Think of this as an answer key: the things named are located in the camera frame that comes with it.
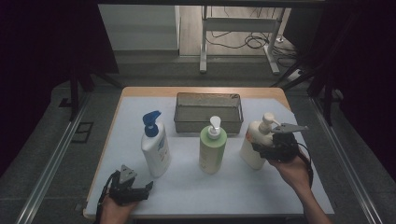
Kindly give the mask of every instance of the pump bottle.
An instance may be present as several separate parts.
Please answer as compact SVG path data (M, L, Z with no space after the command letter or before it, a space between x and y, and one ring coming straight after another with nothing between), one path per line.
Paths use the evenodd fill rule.
M156 118L160 115L161 112L156 110L143 117L146 127L142 136L142 151L148 163L148 169L154 177L163 175L171 160L165 127L162 122L156 122Z
M265 163L265 159L260 157L260 153L253 150L252 143L273 146L271 133L271 124L278 122L275 120L273 113L265 113L262 120L256 120L249 123L244 142L239 155L254 170L260 170Z
M221 166L227 133L220 128L221 119L218 116L210 118L210 125L201 130L199 164L201 169L214 174Z

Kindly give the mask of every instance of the forearm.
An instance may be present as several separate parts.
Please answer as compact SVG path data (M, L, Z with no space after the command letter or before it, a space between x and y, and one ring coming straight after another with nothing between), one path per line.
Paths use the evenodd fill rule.
M309 224L328 224L332 223L327 215L323 212L311 189L296 189Z

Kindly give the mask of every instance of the person's right hand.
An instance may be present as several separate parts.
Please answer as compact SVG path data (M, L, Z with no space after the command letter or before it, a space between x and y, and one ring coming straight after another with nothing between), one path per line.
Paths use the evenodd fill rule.
M275 166L285 182L288 183L294 190L310 189L307 167L300 157L295 157L289 162L268 162Z

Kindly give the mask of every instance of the person's left hand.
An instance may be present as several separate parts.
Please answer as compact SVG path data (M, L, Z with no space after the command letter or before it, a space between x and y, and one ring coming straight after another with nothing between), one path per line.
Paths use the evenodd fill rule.
M131 212L137 207L138 202L118 205L108 195L103 199L101 224L124 224Z

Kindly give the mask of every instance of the beige pump dispenser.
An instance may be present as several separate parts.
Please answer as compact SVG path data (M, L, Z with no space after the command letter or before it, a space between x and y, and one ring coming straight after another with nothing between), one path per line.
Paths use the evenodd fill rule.
M272 147L273 133L271 132L271 124L273 122L280 125L280 123L275 120L273 113L265 113L262 120L252 121L248 125L247 133L241 150L239 151L239 155L252 169L260 170L265 163L265 159L260 157L259 152L253 150L251 143Z

